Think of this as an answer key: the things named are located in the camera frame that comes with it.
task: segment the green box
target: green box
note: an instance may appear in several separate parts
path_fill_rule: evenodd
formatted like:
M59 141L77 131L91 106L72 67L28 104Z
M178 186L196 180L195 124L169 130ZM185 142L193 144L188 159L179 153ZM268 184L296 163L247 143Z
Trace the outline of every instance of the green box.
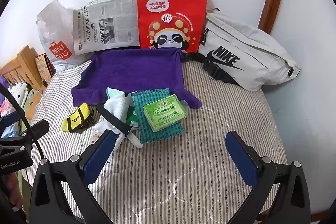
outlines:
M175 94L143 106L143 111L154 132L187 117L187 112Z

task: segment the newspaper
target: newspaper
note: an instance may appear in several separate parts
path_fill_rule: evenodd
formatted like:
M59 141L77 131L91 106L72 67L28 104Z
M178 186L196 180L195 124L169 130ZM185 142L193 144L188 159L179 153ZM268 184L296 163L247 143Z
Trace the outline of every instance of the newspaper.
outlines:
M75 55L138 46L137 0L95 0L74 10L73 40Z

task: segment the striped mattress cover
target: striped mattress cover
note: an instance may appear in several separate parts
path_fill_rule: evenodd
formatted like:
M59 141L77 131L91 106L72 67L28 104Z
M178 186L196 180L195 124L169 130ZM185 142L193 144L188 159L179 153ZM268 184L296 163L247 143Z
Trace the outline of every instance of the striped mattress cover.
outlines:
M32 124L45 119L49 133L39 142L51 162L81 154L94 133L61 130L72 113L70 89L90 61L56 73L36 107ZM271 110L261 90L215 81L202 64L183 64L184 84L203 106L189 110L183 120L185 133L137 149L126 139L106 163L97 181L88 188L114 223L226 223L238 210L251 187L244 184L225 148L226 133L235 130L261 155L285 164L286 156ZM34 165L28 168L33 184L40 156L33 146ZM81 213L66 183L65 195L76 216ZM275 197L272 189L263 208Z

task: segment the yellow bag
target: yellow bag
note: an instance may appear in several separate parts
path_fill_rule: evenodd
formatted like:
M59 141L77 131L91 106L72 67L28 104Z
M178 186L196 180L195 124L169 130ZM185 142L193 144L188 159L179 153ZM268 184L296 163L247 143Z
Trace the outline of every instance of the yellow bag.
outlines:
M74 113L63 120L62 131L74 133L76 130L92 126L95 122L93 111L90 111L87 103L83 103Z

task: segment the silver screw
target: silver screw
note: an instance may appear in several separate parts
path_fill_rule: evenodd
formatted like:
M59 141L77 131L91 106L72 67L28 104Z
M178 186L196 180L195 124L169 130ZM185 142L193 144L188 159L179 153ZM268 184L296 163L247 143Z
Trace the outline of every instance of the silver screw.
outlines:
M263 158L262 158L262 161L263 161L264 163L268 164L268 163L271 162L271 158L266 156L266 157L263 157Z
M301 163L300 163L299 161L297 161L297 160L294 162L294 165L295 165L296 167L301 167Z
M48 162L47 159L42 159L40 160L40 165L45 165L47 162Z
M78 155L72 155L71 158L70 158L70 160L72 162L76 162L77 160L79 160L79 156Z

